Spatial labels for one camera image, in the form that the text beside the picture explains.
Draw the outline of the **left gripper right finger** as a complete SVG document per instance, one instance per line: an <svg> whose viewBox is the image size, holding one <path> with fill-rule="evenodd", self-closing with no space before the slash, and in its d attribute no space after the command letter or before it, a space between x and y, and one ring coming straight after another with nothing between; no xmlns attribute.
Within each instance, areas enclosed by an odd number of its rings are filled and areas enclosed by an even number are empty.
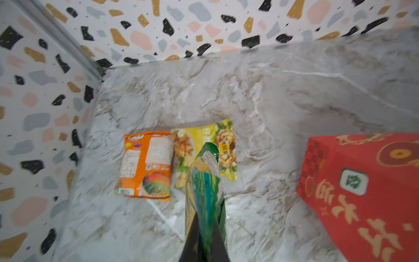
<svg viewBox="0 0 419 262"><path fill-rule="evenodd" d="M218 228L218 224L213 224L212 227L212 241L209 251L210 262L230 262L227 249L223 242L221 233Z"/></svg>

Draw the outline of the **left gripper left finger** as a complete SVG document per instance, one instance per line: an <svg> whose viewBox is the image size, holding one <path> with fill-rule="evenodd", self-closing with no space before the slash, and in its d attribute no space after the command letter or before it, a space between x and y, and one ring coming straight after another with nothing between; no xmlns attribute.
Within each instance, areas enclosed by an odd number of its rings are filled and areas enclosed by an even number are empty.
<svg viewBox="0 0 419 262"><path fill-rule="evenodd" d="M205 257L201 243L199 219L197 214L195 214L179 262L204 261Z"/></svg>

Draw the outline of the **green yellow candy packet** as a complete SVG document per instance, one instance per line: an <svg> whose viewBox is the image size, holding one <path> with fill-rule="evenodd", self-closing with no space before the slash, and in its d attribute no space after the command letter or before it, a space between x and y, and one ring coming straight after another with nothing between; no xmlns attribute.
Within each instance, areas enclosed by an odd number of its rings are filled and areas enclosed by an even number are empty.
<svg viewBox="0 0 419 262"><path fill-rule="evenodd" d="M227 249L225 229L227 215L218 158L217 146L205 143L189 167L185 189L185 239L197 214L205 262L209 262L213 224L218 224Z"/></svg>

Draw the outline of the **orange fruit candy packet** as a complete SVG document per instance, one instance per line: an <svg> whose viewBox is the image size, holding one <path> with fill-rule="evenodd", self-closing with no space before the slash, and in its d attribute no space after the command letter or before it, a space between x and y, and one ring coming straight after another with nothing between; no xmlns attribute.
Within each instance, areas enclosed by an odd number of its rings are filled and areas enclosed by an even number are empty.
<svg viewBox="0 0 419 262"><path fill-rule="evenodd" d="M169 131L124 136L124 154L115 194L170 200L173 139Z"/></svg>

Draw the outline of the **yellow-green snack packet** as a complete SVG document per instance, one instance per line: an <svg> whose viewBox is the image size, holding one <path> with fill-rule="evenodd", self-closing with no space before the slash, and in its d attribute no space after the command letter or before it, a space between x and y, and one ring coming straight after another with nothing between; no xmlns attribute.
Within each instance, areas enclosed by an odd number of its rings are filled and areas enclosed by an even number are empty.
<svg viewBox="0 0 419 262"><path fill-rule="evenodd" d="M171 130L176 164L175 185L181 188L187 183L189 167L205 143L213 143L219 150L218 165L221 176L237 180L236 139L233 121L230 119L195 128Z"/></svg>

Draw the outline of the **red paper gift bag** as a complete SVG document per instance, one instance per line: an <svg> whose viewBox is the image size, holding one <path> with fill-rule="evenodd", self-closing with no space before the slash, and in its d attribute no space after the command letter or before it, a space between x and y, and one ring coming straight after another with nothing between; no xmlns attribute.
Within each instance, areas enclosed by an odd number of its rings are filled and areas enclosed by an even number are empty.
<svg viewBox="0 0 419 262"><path fill-rule="evenodd" d="M348 261L418 261L418 134L311 137L297 192Z"/></svg>

